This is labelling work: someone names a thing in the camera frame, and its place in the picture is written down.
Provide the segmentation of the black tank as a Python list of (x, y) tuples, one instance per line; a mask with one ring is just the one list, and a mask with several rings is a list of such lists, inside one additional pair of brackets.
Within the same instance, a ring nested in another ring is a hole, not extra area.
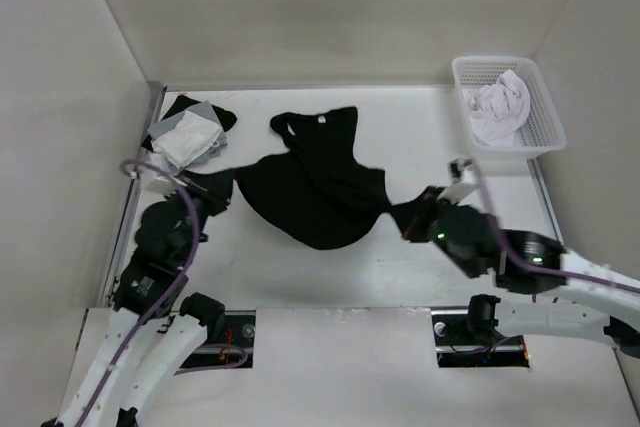
[(195, 106), (195, 109), (193, 109), (194, 113), (218, 122), (224, 132), (231, 130), (237, 122), (237, 117), (233, 112), (211, 104), (210, 102), (192, 99), (186, 95), (179, 95), (176, 98), (169, 110), (162, 117), (162, 121), (181, 114), (193, 106)]
[(359, 241), (383, 214), (406, 232), (422, 199), (390, 201), (384, 170), (354, 157), (358, 123), (354, 106), (323, 114), (282, 113), (270, 121), (286, 152), (254, 164), (193, 180), (228, 199), (234, 187), (264, 220), (316, 250), (334, 250)]

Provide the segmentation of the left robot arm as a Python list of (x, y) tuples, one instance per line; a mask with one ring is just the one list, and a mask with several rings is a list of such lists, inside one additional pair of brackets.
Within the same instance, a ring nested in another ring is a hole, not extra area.
[(194, 349), (221, 340), (225, 307), (201, 293), (187, 296), (165, 337), (154, 338), (188, 282), (194, 246), (208, 239), (207, 219), (230, 204), (233, 177), (182, 172), (182, 190), (143, 211), (102, 344), (69, 406), (48, 425), (139, 426)]

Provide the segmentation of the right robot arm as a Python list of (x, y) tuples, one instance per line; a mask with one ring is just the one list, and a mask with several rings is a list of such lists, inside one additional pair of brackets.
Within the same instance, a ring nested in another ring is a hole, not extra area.
[(470, 279), (489, 275), (496, 288), (526, 303), (489, 294), (471, 297), (464, 331), (483, 343), (520, 335), (598, 342), (639, 355), (639, 283), (588, 261), (540, 234), (504, 229), (495, 216), (462, 204), (472, 188), (427, 187), (394, 205), (404, 240), (434, 244)]

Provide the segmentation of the folded white tank top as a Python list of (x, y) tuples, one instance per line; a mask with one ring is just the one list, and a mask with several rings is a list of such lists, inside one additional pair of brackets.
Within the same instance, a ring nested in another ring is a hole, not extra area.
[(212, 147), (222, 132), (216, 122), (186, 112), (172, 130), (152, 141), (152, 148), (172, 165), (182, 168)]

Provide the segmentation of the folded black tank top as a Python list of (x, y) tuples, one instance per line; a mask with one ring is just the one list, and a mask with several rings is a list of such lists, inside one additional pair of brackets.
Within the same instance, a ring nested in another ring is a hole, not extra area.
[(218, 122), (224, 132), (231, 130), (237, 122), (237, 117), (233, 112), (211, 104), (210, 102), (192, 99), (186, 95), (179, 95), (176, 98), (169, 110), (162, 117), (162, 121), (181, 114), (193, 106), (195, 106), (195, 109), (193, 109), (194, 113)]

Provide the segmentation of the folded grey tank top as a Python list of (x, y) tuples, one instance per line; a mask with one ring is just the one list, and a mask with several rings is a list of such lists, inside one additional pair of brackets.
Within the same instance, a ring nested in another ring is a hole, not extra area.
[(204, 166), (227, 147), (222, 121), (209, 102), (187, 107), (148, 129), (155, 160), (174, 172)]

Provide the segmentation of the white tank top in basket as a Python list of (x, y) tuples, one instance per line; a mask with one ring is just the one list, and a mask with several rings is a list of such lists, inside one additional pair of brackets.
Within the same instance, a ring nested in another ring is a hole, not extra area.
[(486, 146), (509, 147), (525, 125), (531, 96), (525, 82), (512, 70), (484, 85), (468, 101), (469, 120), (476, 140)]

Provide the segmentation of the white plastic basket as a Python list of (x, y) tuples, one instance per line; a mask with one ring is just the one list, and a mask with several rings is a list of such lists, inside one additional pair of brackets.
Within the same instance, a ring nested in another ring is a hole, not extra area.
[[(567, 140), (555, 105), (538, 66), (531, 59), (509, 56), (463, 56), (451, 62), (458, 100), (458, 117), (466, 146), (472, 156), (490, 161), (529, 160), (566, 147)], [(479, 143), (471, 129), (468, 101), (484, 85), (494, 84), (512, 69), (526, 84), (531, 96), (527, 122), (516, 133), (513, 146), (491, 147)]]

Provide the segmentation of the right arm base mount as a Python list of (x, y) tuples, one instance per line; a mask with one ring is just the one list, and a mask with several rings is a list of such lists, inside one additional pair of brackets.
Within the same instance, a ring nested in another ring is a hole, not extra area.
[(436, 361), (440, 368), (528, 368), (529, 355), (522, 336), (473, 333), (464, 309), (431, 312)]

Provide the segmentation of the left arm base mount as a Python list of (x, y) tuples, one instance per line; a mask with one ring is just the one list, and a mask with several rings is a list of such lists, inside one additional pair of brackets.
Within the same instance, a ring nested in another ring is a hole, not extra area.
[(218, 337), (208, 339), (181, 365), (181, 370), (204, 368), (251, 369), (256, 338), (255, 311), (228, 311)]

